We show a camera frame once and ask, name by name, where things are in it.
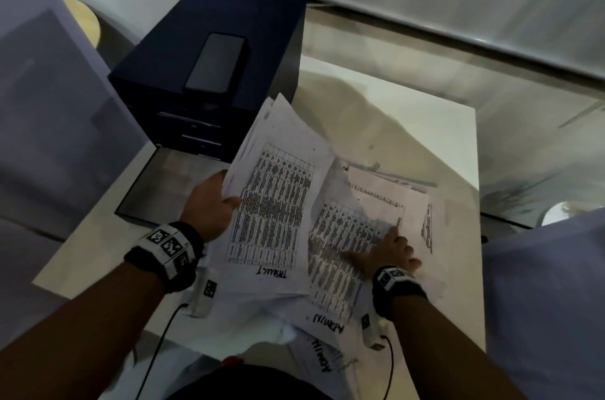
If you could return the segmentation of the open cabinet drawer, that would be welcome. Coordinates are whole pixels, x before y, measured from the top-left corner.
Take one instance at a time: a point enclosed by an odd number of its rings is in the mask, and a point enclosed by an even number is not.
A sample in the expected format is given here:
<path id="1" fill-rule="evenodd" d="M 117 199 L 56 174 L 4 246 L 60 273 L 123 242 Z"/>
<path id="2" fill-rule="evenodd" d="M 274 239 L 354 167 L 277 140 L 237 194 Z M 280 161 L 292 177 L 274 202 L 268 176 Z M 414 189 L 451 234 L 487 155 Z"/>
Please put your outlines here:
<path id="1" fill-rule="evenodd" d="M 193 189 L 230 163 L 158 148 L 115 210 L 122 220 L 153 228 L 178 220 Z"/>

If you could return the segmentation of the person's right forearm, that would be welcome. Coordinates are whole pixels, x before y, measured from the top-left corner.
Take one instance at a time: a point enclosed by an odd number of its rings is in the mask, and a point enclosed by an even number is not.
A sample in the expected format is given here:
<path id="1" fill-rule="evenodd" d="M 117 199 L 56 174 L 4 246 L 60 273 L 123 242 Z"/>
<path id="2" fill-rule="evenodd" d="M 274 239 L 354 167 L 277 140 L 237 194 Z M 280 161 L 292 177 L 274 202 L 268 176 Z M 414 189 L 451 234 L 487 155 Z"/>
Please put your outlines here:
<path id="1" fill-rule="evenodd" d="M 427 299 L 393 298 L 391 319 L 420 400 L 527 400 L 503 370 Z"/>

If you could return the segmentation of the person's left forearm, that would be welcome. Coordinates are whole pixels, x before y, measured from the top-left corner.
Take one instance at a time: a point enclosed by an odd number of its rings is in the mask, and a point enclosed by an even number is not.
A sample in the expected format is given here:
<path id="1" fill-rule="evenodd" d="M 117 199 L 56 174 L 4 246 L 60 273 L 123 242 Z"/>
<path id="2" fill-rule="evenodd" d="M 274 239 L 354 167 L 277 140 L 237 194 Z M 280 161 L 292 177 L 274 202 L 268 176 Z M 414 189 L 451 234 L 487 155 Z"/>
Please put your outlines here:
<path id="1" fill-rule="evenodd" d="M 163 298 L 122 263 L 0 351 L 0 400 L 98 400 Z"/>

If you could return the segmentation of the round wooden stool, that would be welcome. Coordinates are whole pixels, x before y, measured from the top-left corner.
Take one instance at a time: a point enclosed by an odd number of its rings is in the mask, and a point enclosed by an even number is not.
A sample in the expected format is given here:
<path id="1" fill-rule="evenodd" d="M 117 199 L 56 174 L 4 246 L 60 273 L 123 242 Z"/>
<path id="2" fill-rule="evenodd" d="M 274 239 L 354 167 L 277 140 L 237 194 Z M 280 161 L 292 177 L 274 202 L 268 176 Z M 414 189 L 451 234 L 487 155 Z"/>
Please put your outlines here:
<path id="1" fill-rule="evenodd" d="M 79 0 L 63 1 L 88 40 L 97 49 L 102 36 L 101 24 L 97 16 L 89 6 Z"/>

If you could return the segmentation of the person's right hand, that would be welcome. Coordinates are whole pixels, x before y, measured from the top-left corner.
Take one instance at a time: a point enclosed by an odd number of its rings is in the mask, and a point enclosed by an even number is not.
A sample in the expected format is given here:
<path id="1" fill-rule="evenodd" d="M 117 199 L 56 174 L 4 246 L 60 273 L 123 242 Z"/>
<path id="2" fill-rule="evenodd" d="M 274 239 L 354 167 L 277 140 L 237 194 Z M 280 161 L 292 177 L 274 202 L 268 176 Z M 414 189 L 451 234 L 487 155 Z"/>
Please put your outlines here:
<path id="1" fill-rule="evenodd" d="M 389 228 L 384 237 L 376 243 L 370 252 L 373 252 L 376 256 L 376 271 L 359 272 L 366 281 L 370 281 L 381 267 L 398 267 L 407 274 L 414 276 L 422 265 L 421 260 L 415 258 L 412 246 L 408 244 L 404 236 L 399 235 L 398 228 L 395 226 Z"/>

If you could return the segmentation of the black smartphone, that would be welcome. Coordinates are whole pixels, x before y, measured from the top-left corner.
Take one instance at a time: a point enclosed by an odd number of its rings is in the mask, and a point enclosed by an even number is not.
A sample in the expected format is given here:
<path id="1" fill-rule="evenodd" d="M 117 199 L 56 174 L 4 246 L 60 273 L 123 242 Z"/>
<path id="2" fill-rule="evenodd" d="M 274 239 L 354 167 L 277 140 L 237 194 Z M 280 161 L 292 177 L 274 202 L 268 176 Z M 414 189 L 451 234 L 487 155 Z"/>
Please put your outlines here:
<path id="1" fill-rule="evenodd" d="M 207 102 L 227 103 L 233 96 L 247 54 L 246 37 L 211 32 L 183 85 L 184 93 Z"/>

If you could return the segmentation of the person's left hand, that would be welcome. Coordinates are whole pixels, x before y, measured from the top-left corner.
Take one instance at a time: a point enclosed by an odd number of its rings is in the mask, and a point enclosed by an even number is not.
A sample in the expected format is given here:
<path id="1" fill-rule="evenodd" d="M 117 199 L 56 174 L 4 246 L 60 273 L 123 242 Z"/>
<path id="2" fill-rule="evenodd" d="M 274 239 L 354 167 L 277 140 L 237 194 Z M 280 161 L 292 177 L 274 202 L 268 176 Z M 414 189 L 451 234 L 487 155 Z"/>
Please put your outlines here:
<path id="1" fill-rule="evenodd" d="M 223 182 L 228 171 L 223 169 L 196 186 L 185 203 L 179 221 L 195 229 L 205 243 L 219 238 L 229 227 L 233 214 L 222 213 L 220 202 Z"/>

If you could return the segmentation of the person's dark clothing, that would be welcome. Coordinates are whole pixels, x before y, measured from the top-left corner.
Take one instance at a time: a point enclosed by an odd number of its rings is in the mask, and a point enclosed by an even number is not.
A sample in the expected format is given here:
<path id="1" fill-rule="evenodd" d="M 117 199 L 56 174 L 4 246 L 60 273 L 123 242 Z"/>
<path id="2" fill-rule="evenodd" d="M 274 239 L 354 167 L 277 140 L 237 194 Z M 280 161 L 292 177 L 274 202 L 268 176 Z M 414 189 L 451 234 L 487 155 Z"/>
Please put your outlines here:
<path id="1" fill-rule="evenodd" d="M 312 384 L 272 367 L 201 356 L 167 389 L 163 400 L 332 400 Z"/>

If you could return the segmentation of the lifted sheaf of printed papers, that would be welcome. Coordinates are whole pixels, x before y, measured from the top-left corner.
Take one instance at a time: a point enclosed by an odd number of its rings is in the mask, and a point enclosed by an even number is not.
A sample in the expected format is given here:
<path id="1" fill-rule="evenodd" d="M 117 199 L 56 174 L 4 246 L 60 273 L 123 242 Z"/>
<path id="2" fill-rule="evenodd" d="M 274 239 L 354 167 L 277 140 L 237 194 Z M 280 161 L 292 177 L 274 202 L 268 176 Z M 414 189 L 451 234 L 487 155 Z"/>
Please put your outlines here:
<path id="1" fill-rule="evenodd" d="M 241 204 L 209 248 L 220 293 L 308 295 L 312 209 L 334 159 L 283 94 L 263 103 L 223 182 Z"/>

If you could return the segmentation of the pile of printed papers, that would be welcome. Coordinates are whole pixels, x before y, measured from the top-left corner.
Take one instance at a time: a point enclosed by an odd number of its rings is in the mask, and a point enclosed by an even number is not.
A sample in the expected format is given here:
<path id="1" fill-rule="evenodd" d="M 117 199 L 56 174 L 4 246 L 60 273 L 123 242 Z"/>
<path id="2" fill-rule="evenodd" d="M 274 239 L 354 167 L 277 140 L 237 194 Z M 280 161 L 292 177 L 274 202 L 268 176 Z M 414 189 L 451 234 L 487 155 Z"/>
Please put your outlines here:
<path id="1" fill-rule="evenodd" d="M 444 203 L 435 188 L 367 172 L 336 159 L 312 209 L 308 237 L 307 297 L 281 299 L 270 311 L 293 327 L 340 350 L 360 355 L 362 344 L 380 345 L 382 329 L 366 336 L 363 324 L 380 326 L 372 285 L 341 256 L 367 253 L 396 226 L 422 265 L 414 276 L 431 301 L 442 297 L 447 280 L 435 255 L 445 226 Z"/>

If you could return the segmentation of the dark blue drawer cabinet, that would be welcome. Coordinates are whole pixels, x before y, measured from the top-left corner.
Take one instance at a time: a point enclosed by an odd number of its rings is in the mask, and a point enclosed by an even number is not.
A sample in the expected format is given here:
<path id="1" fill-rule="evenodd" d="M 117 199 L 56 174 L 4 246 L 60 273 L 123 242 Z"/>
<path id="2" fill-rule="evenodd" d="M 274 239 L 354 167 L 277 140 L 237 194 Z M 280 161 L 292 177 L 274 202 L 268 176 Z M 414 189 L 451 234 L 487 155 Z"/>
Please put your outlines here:
<path id="1" fill-rule="evenodd" d="M 295 96 L 306 7 L 304 0 L 180 0 L 108 79 L 156 146 L 231 163 L 265 100 Z M 211 32 L 248 41 L 227 103 L 183 91 Z"/>

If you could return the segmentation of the grey partition panel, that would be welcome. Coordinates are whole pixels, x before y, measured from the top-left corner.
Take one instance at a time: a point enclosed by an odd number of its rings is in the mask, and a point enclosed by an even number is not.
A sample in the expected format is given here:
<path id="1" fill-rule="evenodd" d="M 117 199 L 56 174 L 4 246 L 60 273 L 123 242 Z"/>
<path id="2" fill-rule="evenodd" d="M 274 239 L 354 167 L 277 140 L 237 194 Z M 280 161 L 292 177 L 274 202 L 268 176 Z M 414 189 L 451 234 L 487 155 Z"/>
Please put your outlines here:
<path id="1" fill-rule="evenodd" d="M 147 144 L 63 0 L 0 0 L 0 218 L 67 238 Z"/>

